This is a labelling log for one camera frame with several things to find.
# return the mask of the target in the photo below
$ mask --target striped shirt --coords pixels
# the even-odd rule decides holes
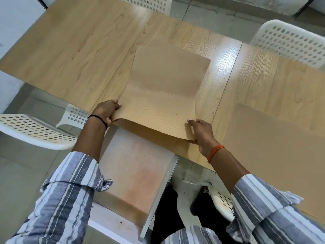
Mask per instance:
[[[112,183],[104,180],[93,158],[69,153],[43,183],[33,212],[6,243],[82,243],[95,190],[105,191]],[[231,198],[235,219],[227,232],[238,242],[254,236],[258,243],[325,243],[325,231],[293,207],[302,200],[295,194],[248,174],[237,182]],[[214,231],[189,226],[163,243],[221,242]]]

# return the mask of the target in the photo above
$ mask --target black bracelet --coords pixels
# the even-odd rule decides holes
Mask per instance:
[[[105,125],[105,127],[107,129],[107,123],[104,122],[104,120],[102,118],[100,118],[98,115],[90,115],[90,116],[88,116],[88,118],[91,117],[91,116],[94,116],[94,117],[97,117],[98,119],[100,119],[104,123],[104,125]]]

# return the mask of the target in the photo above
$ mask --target shirt sleeve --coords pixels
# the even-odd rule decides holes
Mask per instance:
[[[43,183],[33,212],[6,243],[82,243],[94,193],[112,183],[104,180],[92,157],[70,152]]]
[[[293,207],[303,198],[282,192],[257,176],[247,174],[231,195],[234,221],[226,231],[238,242],[325,243],[324,230]]]

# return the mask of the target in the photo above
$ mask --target black pants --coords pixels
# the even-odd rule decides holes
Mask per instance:
[[[202,227],[213,230],[222,243],[239,243],[225,231],[230,222],[218,212],[209,194],[202,193],[198,196],[194,211]],[[165,238],[183,228],[184,224],[177,211],[177,193],[172,186],[167,186],[156,210],[151,244],[160,244]]]

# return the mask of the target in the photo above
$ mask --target open drawer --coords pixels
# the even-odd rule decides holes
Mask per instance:
[[[178,155],[112,125],[100,171],[113,184],[95,193],[88,225],[119,243],[145,243],[146,233]]]

